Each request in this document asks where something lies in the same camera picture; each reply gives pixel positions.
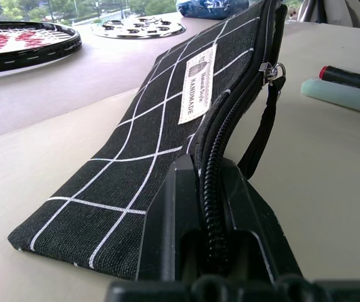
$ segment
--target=metal zipper slider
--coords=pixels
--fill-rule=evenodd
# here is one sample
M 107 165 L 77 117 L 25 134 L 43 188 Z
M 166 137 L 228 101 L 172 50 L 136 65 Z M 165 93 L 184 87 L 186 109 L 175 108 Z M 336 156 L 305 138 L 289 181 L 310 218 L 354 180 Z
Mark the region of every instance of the metal zipper slider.
M 282 69 L 282 75 L 286 77 L 286 68 L 282 63 L 277 63 L 274 67 L 269 62 L 262 63 L 260 65 L 259 71 L 264 73 L 264 77 L 262 80 L 263 86 L 265 86 L 266 83 L 272 85 L 272 81 L 278 77 L 278 67 Z

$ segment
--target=table surface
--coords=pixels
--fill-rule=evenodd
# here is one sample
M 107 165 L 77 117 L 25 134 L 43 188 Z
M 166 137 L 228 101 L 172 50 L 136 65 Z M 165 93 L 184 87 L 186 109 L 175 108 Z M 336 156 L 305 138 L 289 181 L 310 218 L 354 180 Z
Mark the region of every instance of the table surface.
M 24 72 L 0 73 L 0 135 L 140 87 L 156 56 L 218 21 L 183 18 L 186 31 L 167 38 L 121 40 L 77 26 L 82 49 L 70 57 Z
M 325 65 L 360 72 L 360 29 L 292 23 L 279 61 L 287 81 L 251 183 L 275 211 L 307 278 L 360 279 L 360 112 L 300 94 L 301 83 Z M 19 253 L 6 237 L 107 141 L 134 94 L 0 136 L 0 301 L 103 300 L 112 277 Z M 263 89 L 241 119 L 228 158 L 241 158 L 266 95 Z

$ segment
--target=zipper pouch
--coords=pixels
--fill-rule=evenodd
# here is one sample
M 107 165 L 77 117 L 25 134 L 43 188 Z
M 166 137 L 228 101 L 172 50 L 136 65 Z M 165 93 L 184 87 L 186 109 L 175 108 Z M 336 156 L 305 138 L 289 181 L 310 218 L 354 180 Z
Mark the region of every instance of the zipper pouch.
M 215 220 L 219 164 L 230 135 L 269 83 L 259 130 L 239 163 L 254 172 L 285 74 L 277 59 L 287 8 L 262 0 L 158 56 L 106 145 L 8 237 L 17 250 L 134 279 L 143 221 L 174 160 L 199 179 L 210 260 L 226 261 Z

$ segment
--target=red cap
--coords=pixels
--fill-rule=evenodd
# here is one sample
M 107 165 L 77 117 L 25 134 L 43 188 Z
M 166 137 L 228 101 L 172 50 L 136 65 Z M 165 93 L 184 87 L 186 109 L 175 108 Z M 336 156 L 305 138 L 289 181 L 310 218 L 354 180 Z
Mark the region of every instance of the red cap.
M 328 67 L 328 66 L 324 66 L 324 67 L 322 68 L 322 70 L 320 71 L 320 74 L 318 75 L 319 78 L 323 79 L 324 72 L 325 72 L 325 70 L 327 69 L 327 67 Z

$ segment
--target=green eraser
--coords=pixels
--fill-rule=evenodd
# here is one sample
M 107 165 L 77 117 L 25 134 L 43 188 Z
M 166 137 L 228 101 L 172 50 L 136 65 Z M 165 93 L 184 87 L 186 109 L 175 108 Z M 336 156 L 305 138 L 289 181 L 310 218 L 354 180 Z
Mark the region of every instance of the green eraser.
M 360 111 L 360 89 L 332 82 L 310 79 L 301 85 L 305 96 Z

